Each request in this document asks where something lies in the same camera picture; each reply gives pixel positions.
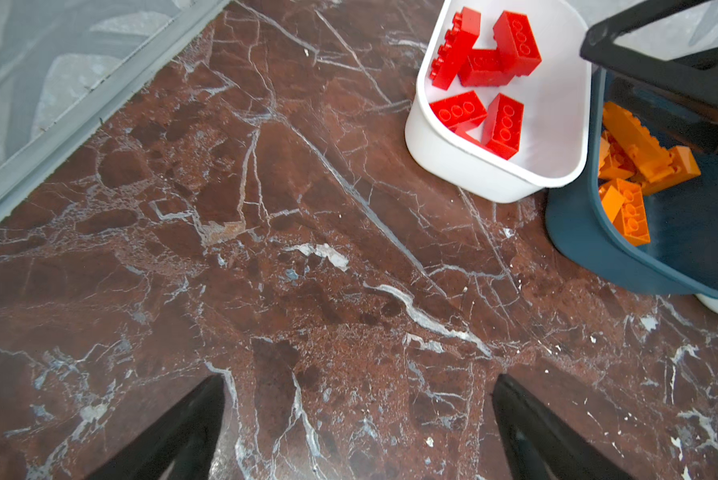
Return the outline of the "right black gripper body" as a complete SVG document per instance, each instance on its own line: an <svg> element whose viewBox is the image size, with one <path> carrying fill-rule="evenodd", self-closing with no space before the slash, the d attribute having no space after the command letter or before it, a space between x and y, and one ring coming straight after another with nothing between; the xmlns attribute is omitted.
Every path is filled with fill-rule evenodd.
<svg viewBox="0 0 718 480"><path fill-rule="evenodd" d="M625 81L613 88L623 106L678 141L718 155L718 47L661 60L616 39L698 6L698 1L644 1L593 25L580 56Z"/></svg>

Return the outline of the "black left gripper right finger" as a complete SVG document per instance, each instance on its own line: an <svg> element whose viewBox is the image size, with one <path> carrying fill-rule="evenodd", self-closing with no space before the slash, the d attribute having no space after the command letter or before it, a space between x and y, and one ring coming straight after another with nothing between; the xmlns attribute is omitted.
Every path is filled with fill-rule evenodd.
<svg viewBox="0 0 718 480"><path fill-rule="evenodd" d="M492 404L514 479L631 477L510 375L498 376Z"/></svg>

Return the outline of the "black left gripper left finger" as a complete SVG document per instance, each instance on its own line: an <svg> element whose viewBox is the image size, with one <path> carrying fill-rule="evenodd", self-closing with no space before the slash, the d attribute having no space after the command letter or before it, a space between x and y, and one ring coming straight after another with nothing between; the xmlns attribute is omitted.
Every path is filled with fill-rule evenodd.
<svg viewBox="0 0 718 480"><path fill-rule="evenodd" d="M225 381L203 380L91 479L207 479L225 408Z"/></svg>

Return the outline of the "long orange lego brick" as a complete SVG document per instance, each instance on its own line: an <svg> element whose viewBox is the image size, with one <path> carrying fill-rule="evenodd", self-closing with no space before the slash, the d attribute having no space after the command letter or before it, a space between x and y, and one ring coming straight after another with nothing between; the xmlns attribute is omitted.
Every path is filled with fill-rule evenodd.
<svg viewBox="0 0 718 480"><path fill-rule="evenodd" d="M674 173L669 151L629 110L608 101L603 123L646 180L658 182Z"/></svg>

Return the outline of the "red lego brick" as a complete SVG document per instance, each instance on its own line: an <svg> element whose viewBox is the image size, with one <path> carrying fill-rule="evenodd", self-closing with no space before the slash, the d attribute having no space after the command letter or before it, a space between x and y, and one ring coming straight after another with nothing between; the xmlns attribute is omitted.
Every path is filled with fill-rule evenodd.
<svg viewBox="0 0 718 480"><path fill-rule="evenodd" d="M542 57L526 15L504 11L493 32L505 73L529 76L541 64Z"/></svg>
<svg viewBox="0 0 718 480"><path fill-rule="evenodd" d="M488 111L475 91L468 91L430 104L435 116L452 131L472 130L488 116Z"/></svg>
<svg viewBox="0 0 718 480"><path fill-rule="evenodd" d="M511 159L520 149L523 118L523 103L498 94L488 107L482 146L505 160Z"/></svg>
<svg viewBox="0 0 718 480"><path fill-rule="evenodd" d="M434 87L448 90L481 32L481 13L468 7L454 14L429 75Z"/></svg>
<svg viewBox="0 0 718 480"><path fill-rule="evenodd" d="M496 49L473 49L458 77L464 87L500 87L509 84L514 75L503 71Z"/></svg>

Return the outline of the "small orange lego brick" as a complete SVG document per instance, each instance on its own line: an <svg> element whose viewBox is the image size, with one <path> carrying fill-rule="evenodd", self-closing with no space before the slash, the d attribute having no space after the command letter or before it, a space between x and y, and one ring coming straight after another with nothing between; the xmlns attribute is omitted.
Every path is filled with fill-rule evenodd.
<svg viewBox="0 0 718 480"><path fill-rule="evenodd" d="M701 170L689 147L675 146L669 154L671 173L661 180L642 182L644 196L654 195L701 176Z"/></svg>

